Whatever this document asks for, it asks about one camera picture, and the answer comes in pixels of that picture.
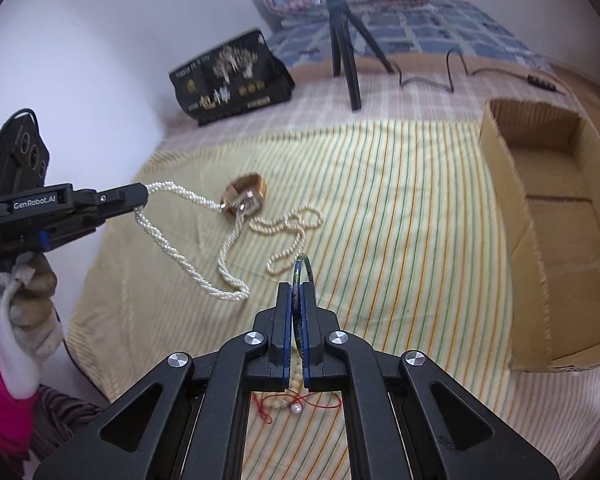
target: white pearl necklace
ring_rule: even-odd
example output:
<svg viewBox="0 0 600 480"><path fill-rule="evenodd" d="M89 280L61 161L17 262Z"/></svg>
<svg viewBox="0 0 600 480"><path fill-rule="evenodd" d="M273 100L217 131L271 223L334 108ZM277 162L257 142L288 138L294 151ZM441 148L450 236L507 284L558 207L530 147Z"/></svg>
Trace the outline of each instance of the white pearl necklace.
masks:
<svg viewBox="0 0 600 480"><path fill-rule="evenodd" d="M149 191L149 195L155 193L157 191L169 191L178 196L193 202L194 204L198 204L206 209L211 209L212 211L216 211L218 213L224 213L226 211L226 205L213 202L212 200L208 200L202 196L196 195L194 192L189 191L182 186L178 186L173 182L154 182L153 184L149 184L146 187ZM241 301L246 300L249 297L249 287L244 283L243 280L232 276L229 270L226 268L226 258L229 250L235 244L236 240L240 236L240 232L242 231L242 226L244 224L244 206L239 205L238 211L235 215L235 225L234 229L228 235L222 247L220 248L220 252L218 254L218 272L224 279L225 283L232 286L233 288L237 288L233 292L227 292L225 290L220 290L215 288L211 283L209 283L204 276L202 276L197 270L187 261L187 259L182 256L176 248L174 248L169 241L164 237L160 229L155 227L143 212L144 207L138 206L135 208L136 221L138 224L149 234L154 241L160 246L160 248L168 254L176 263L189 275L191 276L198 284L202 287L205 292L208 292L215 298L220 300L227 301ZM302 213L311 212L315 215L315 222L305 221L302 218ZM324 223L324 217L320 210L314 206L310 205L301 205L300 207L296 207L292 209L289 213L277 218L275 220L264 220L262 218L256 217L249 220L249 228L259 234L262 235L273 235L276 233L280 233L283 231L289 231L296 234L296 238L294 239L291 247L286 249L285 251L273 254L269 260L267 261L267 272L269 274L279 274L280 272L287 270L294 266L296 258L302 252L302 248L304 248L304 244L306 243L306 230L307 229L317 229L321 227ZM282 261L282 264L278 268L274 268L277 262Z"/></svg>

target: tripod leg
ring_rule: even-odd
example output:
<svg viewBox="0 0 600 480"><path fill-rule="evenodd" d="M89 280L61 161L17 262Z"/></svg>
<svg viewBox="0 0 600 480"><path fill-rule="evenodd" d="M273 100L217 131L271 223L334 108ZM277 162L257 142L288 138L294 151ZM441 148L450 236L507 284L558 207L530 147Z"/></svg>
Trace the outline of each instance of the tripod leg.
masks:
<svg viewBox="0 0 600 480"><path fill-rule="evenodd" d="M362 99L360 98L360 86L358 84L358 70L356 69L356 60L353 53L353 44L351 43L351 34L349 33L349 23L344 15L338 15L332 20L332 27L340 55L342 56L342 65L344 75L347 77L347 86L349 87L349 98L351 100L351 110L354 112L362 108Z"/></svg>
<svg viewBox="0 0 600 480"><path fill-rule="evenodd" d="M365 38L365 41L368 43L369 47L371 47L371 50L374 51L374 54L376 54L376 57L384 65L384 67L386 68L386 71L389 74L393 74L394 67L391 66L391 63L389 63L389 60L384 55L384 52L382 51L382 49L376 42L375 38L371 35L371 33L365 27L365 24L362 23L362 20L360 20L360 18L357 17L352 12L348 12L347 17L349 18L349 21L353 24L353 26L356 28L356 30L360 33L360 35L363 38Z"/></svg>
<svg viewBox="0 0 600 480"><path fill-rule="evenodd" d="M337 77L340 75L340 47L338 46L338 37L336 35L336 29L329 19L329 30L331 32L331 61L333 63L333 76Z"/></svg>

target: open cardboard box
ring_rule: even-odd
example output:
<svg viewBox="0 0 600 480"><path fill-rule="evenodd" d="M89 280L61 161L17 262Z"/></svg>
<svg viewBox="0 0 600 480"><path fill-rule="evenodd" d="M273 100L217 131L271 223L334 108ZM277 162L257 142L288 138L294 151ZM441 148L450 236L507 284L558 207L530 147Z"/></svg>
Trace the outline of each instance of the open cardboard box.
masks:
<svg viewBox="0 0 600 480"><path fill-rule="evenodd" d="M480 145L507 237L511 368L600 364L600 136L563 108L491 100Z"/></svg>

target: wooden floor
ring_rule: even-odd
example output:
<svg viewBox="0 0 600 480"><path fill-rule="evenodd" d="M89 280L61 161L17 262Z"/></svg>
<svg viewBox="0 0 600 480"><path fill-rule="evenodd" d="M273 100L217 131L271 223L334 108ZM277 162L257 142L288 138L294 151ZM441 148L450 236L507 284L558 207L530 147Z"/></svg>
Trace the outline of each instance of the wooden floor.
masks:
<svg viewBox="0 0 600 480"><path fill-rule="evenodd" d="M555 74L567 83L600 132L600 86L570 70L554 65Z"/></svg>

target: silver screw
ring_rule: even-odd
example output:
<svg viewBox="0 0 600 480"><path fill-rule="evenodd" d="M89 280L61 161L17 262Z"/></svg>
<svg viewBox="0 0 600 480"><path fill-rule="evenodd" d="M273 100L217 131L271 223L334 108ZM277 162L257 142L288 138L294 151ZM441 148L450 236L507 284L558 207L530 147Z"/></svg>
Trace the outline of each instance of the silver screw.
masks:
<svg viewBox="0 0 600 480"><path fill-rule="evenodd" d="M264 336L260 332L249 332L244 335L244 342L247 345L259 345L264 341Z"/></svg>
<svg viewBox="0 0 600 480"><path fill-rule="evenodd" d="M167 359L171 368L182 368L189 361L189 357L184 352L171 354Z"/></svg>
<svg viewBox="0 0 600 480"><path fill-rule="evenodd" d="M411 350L406 353L406 355L404 356L404 360L407 361L408 365L422 366L426 359L422 352L418 352L417 350Z"/></svg>
<svg viewBox="0 0 600 480"><path fill-rule="evenodd" d="M334 345L344 345L349 340L349 335L346 332L341 332L340 330L336 330L336 332L331 332L329 334L329 341L331 341Z"/></svg>

